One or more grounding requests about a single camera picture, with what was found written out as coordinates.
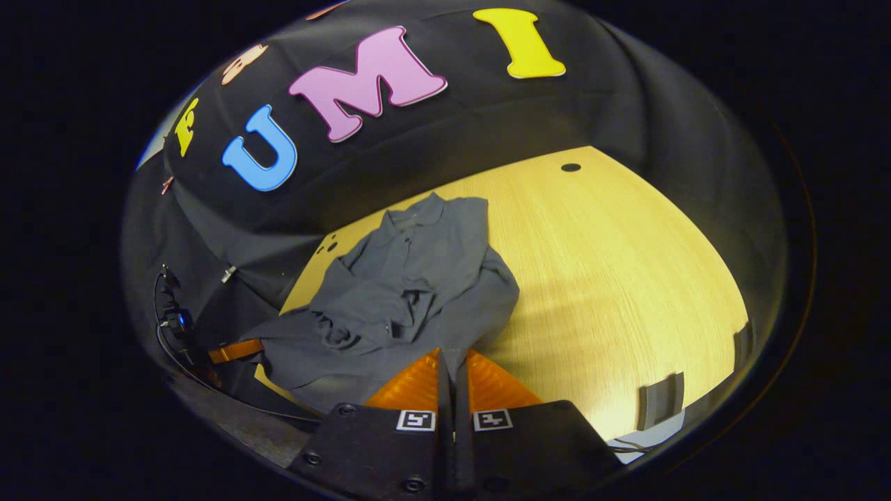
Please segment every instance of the black cloth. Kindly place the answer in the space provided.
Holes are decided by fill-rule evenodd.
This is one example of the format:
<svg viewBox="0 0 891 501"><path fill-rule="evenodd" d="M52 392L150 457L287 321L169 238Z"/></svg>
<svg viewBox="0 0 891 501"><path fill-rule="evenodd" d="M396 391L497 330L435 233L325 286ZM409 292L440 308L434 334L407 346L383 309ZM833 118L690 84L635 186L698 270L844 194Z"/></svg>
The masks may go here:
<svg viewBox="0 0 891 501"><path fill-rule="evenodd" d="M305 308L242 336L259 338L269 379L323 411L364 403L435 348L454 378L467 349L507 324L519 287L488 245L487 202L435 193L335 259Z"/></svg>

